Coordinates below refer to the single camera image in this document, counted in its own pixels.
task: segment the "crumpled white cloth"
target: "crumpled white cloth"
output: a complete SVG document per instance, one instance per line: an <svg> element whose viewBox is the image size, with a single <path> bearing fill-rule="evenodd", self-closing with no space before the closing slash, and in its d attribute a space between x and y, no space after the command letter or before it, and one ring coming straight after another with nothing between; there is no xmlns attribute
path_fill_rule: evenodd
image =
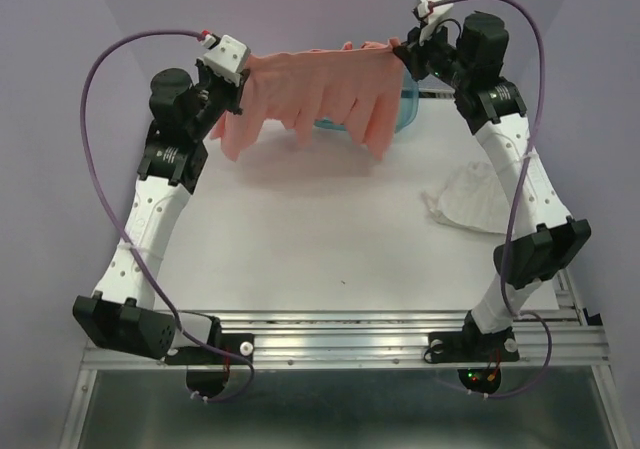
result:
<svg viewBox="0 0 640 449"><path fill-rule="evenodd" d="M423 194L433 219L478 232L506 234L510 205L493 166L471 162L451 174L437 195Z"/></svg>

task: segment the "white table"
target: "white table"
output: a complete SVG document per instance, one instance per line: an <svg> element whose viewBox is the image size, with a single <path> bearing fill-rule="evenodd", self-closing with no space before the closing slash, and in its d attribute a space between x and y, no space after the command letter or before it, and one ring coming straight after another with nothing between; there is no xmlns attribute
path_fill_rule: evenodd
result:
<svg viewBox="0 0 640 449"><path fill-rule="evenodd" d="M439 225L422 198L488 161L452 101L421 100L381 163L329 130L297 149L275 122L237 163L207 145L159 275L180 309L466 310L493 278L502 237ZM527 307L557 309L552 284Z"/></svg>

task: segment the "gray wall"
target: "gray wall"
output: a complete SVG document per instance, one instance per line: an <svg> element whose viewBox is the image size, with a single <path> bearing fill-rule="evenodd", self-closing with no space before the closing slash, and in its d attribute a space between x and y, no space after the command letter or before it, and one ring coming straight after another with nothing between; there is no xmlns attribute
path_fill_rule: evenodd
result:
<svg viewBox="0 0 640 449"><path fill-rule="evenodd" d="M80 143L86 72L121 37L102 0L0 0L0 447L57 447L84 338L71 317L115 234ZM147 84L119 54L91 95L92 141L122 214L131 195Z"/></svg>
<svg viewBox="0 0 640 449"><path fill-rule="evenodd" d="M601 311L616 384L640 444L640 29L638 0L566 0L546 34L547 98L539 151L593 237L571 266ZM534 107L537 61L523 90Z"/></svg>
<svg viewBox="0 0 640 449"><path fill-rule="evenodd" d="M416 25L411 9L416 0L105 0L125 33L150 27L176 26L209 29L230 34L245 42L254 53L333 49L347 40L384 41L404 38ZM543 29L549 26L562 0L519 0L531 8ZM521 17L499 4L478 3L460 7L458 15L471 8L503 15L512 30L513 50L507 74L516 77L532 53L533 38ZM179 62L192 65L197 49L184 51L163 43L152 53L136 52L147 77Z"/></svg>

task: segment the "pink towel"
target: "pink towel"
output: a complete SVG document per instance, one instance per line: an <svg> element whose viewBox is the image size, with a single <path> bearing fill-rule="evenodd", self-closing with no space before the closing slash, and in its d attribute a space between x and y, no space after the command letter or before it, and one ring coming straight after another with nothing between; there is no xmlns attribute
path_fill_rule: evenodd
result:
<svg viewBox="0 0 640 449"><path fill-rule="evenodd" d="M356 144L382 159L395 132L404 66L389 44L367 42L341 51L250 56L251 69L242 95L243 114L225 113L212 131L231 160L257 139L265 119L296 131L299 143L311 142L314 121L328 117L344 124Z"/></svg>

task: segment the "light blue plastic bin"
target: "light blue plastic bin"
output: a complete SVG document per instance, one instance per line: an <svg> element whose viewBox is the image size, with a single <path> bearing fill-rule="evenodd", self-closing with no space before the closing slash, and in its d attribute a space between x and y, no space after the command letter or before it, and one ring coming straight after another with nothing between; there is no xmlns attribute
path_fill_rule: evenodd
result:
<svg viewBox="0 0 640 449"><path fill-rule="evenodd" d="M398 109L398 119L396 121L396 132L400 132L413 122L418 113L418 83L411 79L408 71L404 74L404 84L402 86L402 98ZM322 129L333 129L335 131L346 131L343 125L333 124L329 119L316 121L315 125Z"/></svg>

